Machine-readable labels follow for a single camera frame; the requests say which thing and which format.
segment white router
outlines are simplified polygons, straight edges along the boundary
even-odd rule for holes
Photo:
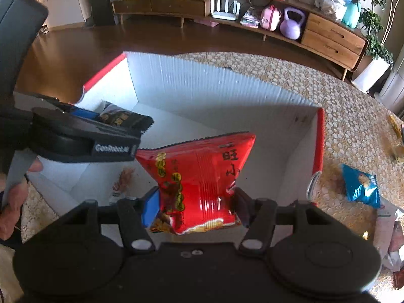
[[[238,19],[238,15],[240,13],[240,2],[234,0],[233,3],[233,13],[229,11],[229,0],[225,0],[225,11],[220,11],[221,4],[220,0],[217,0],[217,10],[215,11],[215,0],[211,0],[211,15],[216,19],[224,19],[224,20],[236,20]]]

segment teal bottle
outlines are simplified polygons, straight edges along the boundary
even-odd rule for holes
[[[356,28],[360,17],[360,2],[359,0],[352,0],[347,6],[342,22],[349,27]]]

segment finger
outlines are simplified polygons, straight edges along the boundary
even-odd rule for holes
[[[9,205],[12,210],[20,210],[28,196],[28,184],[25,179],[9,191]]]
[[[7,240],[11,237],[19,218],[19,210],[12,210],[9,205],[3,209],[0,214],[0,239]]]
[[[4,173],[0,173],[0,192],[4,191],[6,187],[6,175]]]
[[[41,172],[44,169],[42,162],[37,157],[32,163],[31,167],[28,169],[28,172]]]

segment purple kettlebell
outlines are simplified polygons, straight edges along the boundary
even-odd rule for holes
[[[297,14],[302,16],[301,21],[296,22],[292,19],[289,19],[289,17],[288,17],[289,11],[296,12]],[[300,38],[301,26],[303,25],[303,23],[306,19],[305,14],[303,13],[303,11],[301,11],[299,9],[287,7],[284,10],[284,16],[285,16],[285,19],[282,22],[282,24],[280,25],[280,32],[283,34],[284,37],[287,37],[288,39],[297,40],[298,38]]]

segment drawer handle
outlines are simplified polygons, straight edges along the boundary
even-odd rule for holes
[[[338,50],[334,49],[333,47],[330,47],[329,45],[326,45],[326,44],[324,44],[324,46],[325,46],[327,49],[330,49],[330,50],[334,51],[336,54],[338,53]]]
[[[333,29],[331,29],[331,32],[334,32],[334,33],[338,34],[338,35],[339,35],[339,36],[341,36],[342,38],[344,38],[344,37],[345,37],[345,35],[343,35],[343,34],[341,34],[341,33],[337,32],[337,31],[335,31],[335,30],[333,30]]]

